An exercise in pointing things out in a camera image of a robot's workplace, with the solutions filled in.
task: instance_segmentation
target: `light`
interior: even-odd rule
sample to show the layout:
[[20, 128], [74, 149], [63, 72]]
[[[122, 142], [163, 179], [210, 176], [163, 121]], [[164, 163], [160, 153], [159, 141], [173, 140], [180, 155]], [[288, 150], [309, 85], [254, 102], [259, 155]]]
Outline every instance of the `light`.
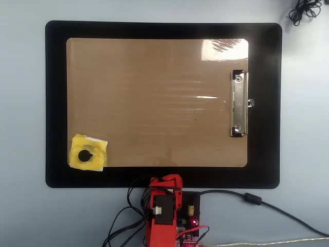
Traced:
[[212, 96], [197, 96], [198, 99], [216, 99], [217, 97]]
[[193, 227], [199, 226], [199, 221], [198, 220], [192, 219], [191, 223], [192, 223]]
[[245, 39], [203, 40], [202, 61], [225, 61], [248, 58], [248, 41]]

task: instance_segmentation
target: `cable ferrite bead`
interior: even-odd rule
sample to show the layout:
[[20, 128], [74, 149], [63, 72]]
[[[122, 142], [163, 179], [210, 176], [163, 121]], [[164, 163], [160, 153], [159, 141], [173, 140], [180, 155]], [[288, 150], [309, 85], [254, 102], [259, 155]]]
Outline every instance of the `cable ferrite bead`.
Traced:
[[245, 193], [243, 198], [246, 202], [250, 202], [250, 203], [255, 204], [255, 205], [261, 205], [262, 204], [262, 198], [261, 197], [255, 196], [255, 195], [250, 194], [250, 193]]

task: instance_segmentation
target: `white wire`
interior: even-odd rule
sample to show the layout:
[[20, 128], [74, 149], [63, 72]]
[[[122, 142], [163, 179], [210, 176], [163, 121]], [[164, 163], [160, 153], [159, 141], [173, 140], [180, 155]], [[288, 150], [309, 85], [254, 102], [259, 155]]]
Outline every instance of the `white wire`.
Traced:
[[223, 244], [216, 244], [216, 245], [203, 244], [202, 246], [203, 247], [228, 247], [228, 246], [239, 246], [239, 245], [268, 246], [268, 245], [275, 245], [275, 244], [298, 243], [298, 242], [320, 241], [320, 240], [329, 240], [329, 238], [303, 238], [303, 239], [286, 240], [286, 241], [269, 242], [269, 243], [223, 243]]

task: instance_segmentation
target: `white connector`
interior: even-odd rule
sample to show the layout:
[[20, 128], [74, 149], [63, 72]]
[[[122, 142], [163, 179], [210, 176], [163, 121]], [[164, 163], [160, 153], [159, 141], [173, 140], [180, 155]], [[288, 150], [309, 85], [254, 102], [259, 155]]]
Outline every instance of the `white connector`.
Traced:
[[152, 210], [153, 210], [154, 215], [161, 215], [162, 214], [162, 207], [156, 206], [156, 207], [153, 207]]

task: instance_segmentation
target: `red wire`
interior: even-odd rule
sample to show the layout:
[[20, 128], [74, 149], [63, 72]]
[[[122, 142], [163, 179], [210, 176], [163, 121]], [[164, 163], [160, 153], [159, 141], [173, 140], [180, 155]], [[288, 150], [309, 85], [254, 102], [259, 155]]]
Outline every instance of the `red wire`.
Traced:
[[180, 234], [178, 234], [178, 235], [176, 236], [176, 239], [179, 238], [180, 236], [186, 234], [186, 233], [195, 232], [195, 231], [197, 231], [197, 230], [199, 230], [199, 229], [201, 229], [201, 228], [209, 228], [209, 227], [208, 227], [207, 225], [201, 225], [201, 226], [198, 226], [198, 227], [195, 227], [195, 228], [192, 228], [192, 229], [188, 229], [188, 230], [183, 231], [183, 232], [181, 232]]

